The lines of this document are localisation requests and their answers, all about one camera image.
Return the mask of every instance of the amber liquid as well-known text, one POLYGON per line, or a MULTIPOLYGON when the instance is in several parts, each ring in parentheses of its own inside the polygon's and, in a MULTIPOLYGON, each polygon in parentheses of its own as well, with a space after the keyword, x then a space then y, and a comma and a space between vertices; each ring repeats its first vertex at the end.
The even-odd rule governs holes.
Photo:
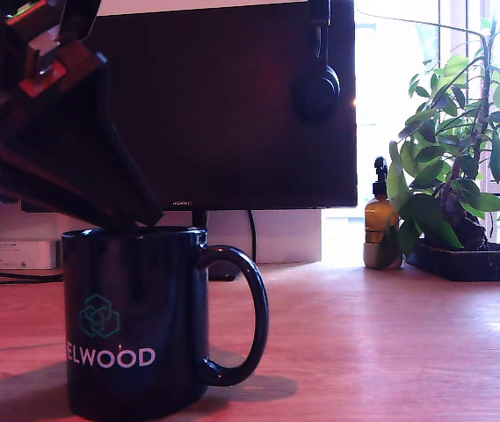
POLYGON ((365 207, 365 242, 379 244, 387 226, 398 228, 398 213, 390 204, 387 195, 376 195, 365 207))

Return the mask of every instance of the black plant pot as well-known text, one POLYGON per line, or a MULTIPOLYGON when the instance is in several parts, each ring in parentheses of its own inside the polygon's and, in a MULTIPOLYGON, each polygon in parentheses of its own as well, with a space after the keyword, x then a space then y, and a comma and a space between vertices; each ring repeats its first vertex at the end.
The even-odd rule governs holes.
POLYGON ((447 251, 421 239, 406 262, 451 281, 500 281, 500 244, 489 251, 447 251))

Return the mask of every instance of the mug rim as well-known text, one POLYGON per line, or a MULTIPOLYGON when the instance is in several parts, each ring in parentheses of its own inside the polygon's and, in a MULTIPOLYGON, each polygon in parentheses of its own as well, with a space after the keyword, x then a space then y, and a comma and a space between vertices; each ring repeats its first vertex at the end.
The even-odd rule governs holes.
POLYGON ((62 239, 73 239, 77 237, 89 238, 89 239, 99 239, 103 237, 111 238, 142 238, 143 236, 180 236, 180 235, 193 235, 193 234, 204 234, 206 229, 201 229, 193 226, 153 226, 153 227, 139 227, 135 231, 129 231, 125 233, 113 233, 107 229, 82 229, 82 230, 71 230, 62 233, 62 239))

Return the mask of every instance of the black mug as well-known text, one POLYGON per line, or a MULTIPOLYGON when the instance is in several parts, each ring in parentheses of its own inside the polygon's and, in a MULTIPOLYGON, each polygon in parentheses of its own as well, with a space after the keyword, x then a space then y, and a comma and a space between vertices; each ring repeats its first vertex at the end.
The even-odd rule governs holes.
POLYGON ((69 407, 91 420, 160 418, 207 386, 256 369, 269 330, 261 274, 240 250, 207 246, 203 229, 103 229, 62 235, 69 407), (207 268, 227 260, 250 285, 253 344, 238 367, 209 359, 207 268))

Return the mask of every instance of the desk surface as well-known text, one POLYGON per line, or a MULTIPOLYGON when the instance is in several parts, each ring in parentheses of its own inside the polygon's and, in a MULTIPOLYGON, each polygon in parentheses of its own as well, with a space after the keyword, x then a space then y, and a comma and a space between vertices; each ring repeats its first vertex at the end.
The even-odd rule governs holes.
MULTIPOLYGON (((264 266, 271 331, 257 372, 169 421, 500 420, 500 283, 410 266, 264 266)), ((61 284, 0 287, 0 421, 81 420, 66 405, 61 284)), ((239 362, 253 311, 211 283, 211 356, 239 362)))

